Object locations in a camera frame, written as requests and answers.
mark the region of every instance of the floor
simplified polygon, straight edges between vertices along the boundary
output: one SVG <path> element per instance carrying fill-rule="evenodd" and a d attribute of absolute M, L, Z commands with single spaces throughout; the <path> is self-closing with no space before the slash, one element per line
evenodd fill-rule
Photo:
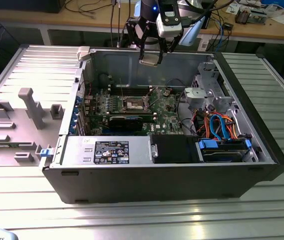
<path fill-rule="evenodd" d="M 7 28 L 8 31 L 21 44 L 35 44 L 41 45 L 42 39 L 40 32 L 30 28 Z M 61 46 L 80 46 L 88 45 L 93 47 L 108 47 L 110 46 L 109 33 L 103 32 L 76 32 L 65 30 L 51 30 L 51 38 L 55 45 Z M 198 47 L 199 40 L 191 47 L 178 46 L 178 50 L 195 51 Z M 12 38 L 0 28 L 0 73 L 10 60 L 13 53 L 18 48 L 18 45 Z M 273 65 L 273 67 L 280 72 L 284 63 L 284 45 L 283 44 L 260 44 L 251 42 L 235 42 L 229 41 L 224 47 L 219 49 L 220 52 L 234 52 L 237 53 L 261 53 Z"/>

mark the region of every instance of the metal bracket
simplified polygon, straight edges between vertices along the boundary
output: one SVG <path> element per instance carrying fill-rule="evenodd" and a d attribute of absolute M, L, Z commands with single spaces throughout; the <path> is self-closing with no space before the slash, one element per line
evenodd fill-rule
<path fill-rule="evenodd" d="M 77 50 L 77 60 L 79 62 L 87 60 L 90 56 L 89 46 L 80 46 Z"/>

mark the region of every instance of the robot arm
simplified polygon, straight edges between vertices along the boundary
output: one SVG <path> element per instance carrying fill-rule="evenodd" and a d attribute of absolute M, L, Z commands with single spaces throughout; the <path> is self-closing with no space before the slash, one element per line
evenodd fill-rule
<path fill-rule="evenodd" d="M 126 23 L 129 39 L 132 45 L 140 48 L 139 60 L 141 64 L 156 66 L 161 63 L 163 54 L 173 52 L 183 37 L 184 29 L 200 21 L 217 0 L 212 1 L 207 9 L 198 8 L 188 0 L 141 0 L 140 17 L 130 19 Z M 180 8 L 188 10 L 192 16 L 180 16 Z M 144 54 L 145 47 L 159 45 L 159 56 Z"/>

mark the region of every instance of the desk leg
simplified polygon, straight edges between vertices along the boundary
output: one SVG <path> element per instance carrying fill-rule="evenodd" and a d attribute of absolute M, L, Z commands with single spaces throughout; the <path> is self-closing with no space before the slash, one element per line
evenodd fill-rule
<path fill-rule="evenodd" d="M 198 38 L 201 39 L 200 44 L 197 48 L 199 52 L 206 52 L 206 48 L 208 46 L 209 40 L 212 39 L 212 34 L 199 34 Z"/>
<path fill-rule="evenodd" d="M 48 29 L 42 26 L 41 28 L 39 28 L 39 30 L 41 32 L 44 45 L 48 45 L 48 46 L 52 45 L 50 35 L 48 34 Z"/>

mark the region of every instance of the component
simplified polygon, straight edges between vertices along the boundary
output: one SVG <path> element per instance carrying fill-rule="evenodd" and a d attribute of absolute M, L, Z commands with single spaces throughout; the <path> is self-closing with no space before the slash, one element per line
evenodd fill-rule
<path fill-rule="evenodd" d="M 198 163 L 195 138 L 185 135 L 152 135 L 151 141 L 157 147 L 155 164 Z"/>
<path fill-rule="evenodd" d="M 231 141 L 203 139 L 199 142 L 203 160 L 206 163 L 241 163 L 249 160 L 248 152 L 252 144 L 248 139 L 241 138 Z"/>
<path fill-rule="evenodd" d="M 206 92 L 198 87 L 185 88 L 185 96 L 187 97 L 188 104 L 194 109 L 204 108 L 205 98 L 207 98 Z"/>
<path fill-rule="evenodd" d="M 143 110 L 144 102 L 141 98 L 127 98 L 123 101 L 123 106 L 127 110 Z"/>
<path fill-rule="evenodd" d="M 235 16 L 235 22 L 237 24 L 246 24 L 251 14 L 251 10 L 247 6 L 241 6 Z"/>
<path fill-rule="evenodd" d="M 112 116 L 109 129 L 115 132 L 137 132 L 143 128 L 143 119 L 137 116 Z"/>

